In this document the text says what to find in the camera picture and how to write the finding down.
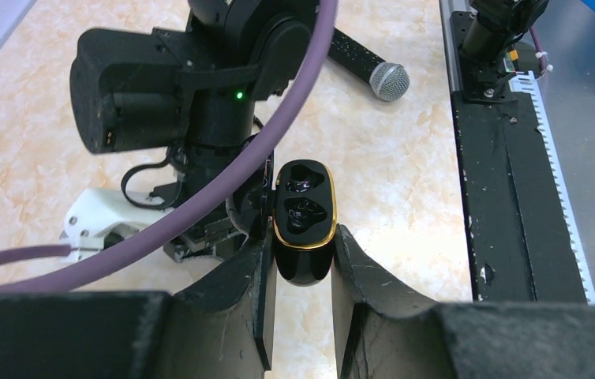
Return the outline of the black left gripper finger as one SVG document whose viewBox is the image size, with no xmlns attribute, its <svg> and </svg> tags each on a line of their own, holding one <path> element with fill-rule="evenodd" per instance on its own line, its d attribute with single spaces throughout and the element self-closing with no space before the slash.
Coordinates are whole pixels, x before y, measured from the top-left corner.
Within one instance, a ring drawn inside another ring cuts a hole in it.
<svg viewBox="0 0 595 379">
<path fill-rule="evenodd" d="M 340 378 L 595 378 L 595 306 L 437 302 L 338 226 L 331 271 Z"/>
</svg>

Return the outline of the black charging case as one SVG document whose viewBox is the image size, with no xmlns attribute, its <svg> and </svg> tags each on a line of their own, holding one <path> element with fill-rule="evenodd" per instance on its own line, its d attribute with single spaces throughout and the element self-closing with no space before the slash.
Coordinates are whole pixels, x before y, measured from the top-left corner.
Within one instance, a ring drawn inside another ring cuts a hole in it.
<svg viewBox="0 0 595 379">
<path fill-rule="evenodd" d="M 279 273 L 297 287 L 328 274 L 337 225 L 331 171 L 313 159 L 296 159 L 275 169 L 265 161 L 225 201 L 232 224 L 253 239 L 269 239 Z"/>
</svg>

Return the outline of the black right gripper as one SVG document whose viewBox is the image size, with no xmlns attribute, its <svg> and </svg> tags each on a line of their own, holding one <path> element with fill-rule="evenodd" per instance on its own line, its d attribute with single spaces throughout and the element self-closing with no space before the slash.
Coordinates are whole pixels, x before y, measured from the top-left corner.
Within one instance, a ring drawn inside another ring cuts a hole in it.
<svg viewBox="0 0 595 379">
<path fill-rule="evenodd" d="M 175 167 L 178 207 L 234 154 L 175 158 L 183 164 Z M 245 240 L 222 202 L 163 246 L 176 262 L 225 260 L 174 295 L 0 295 L 0 378 L 261 378 L 268 366 L 260 310 L 268 243 L 242 246 Z"/>
</svg>

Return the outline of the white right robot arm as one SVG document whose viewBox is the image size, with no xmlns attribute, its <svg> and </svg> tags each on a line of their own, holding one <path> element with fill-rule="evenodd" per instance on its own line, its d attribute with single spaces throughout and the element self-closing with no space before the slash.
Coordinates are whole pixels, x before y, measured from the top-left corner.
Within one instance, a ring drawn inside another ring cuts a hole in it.
<svg viewBox="0 0 595 379">
<path fill-rule="evenodd" d="M 94 155 L 165 148 L 177 176 L 150 193 L 87 189 L 63 238 L 88 257 L 202 190 L 250 142 L 257 102 L 286 90 L 305 57 L 315 1 L 191 1 L 184 31 L 92 28 L 77 42 L 69 90 Z"/>
</svg>

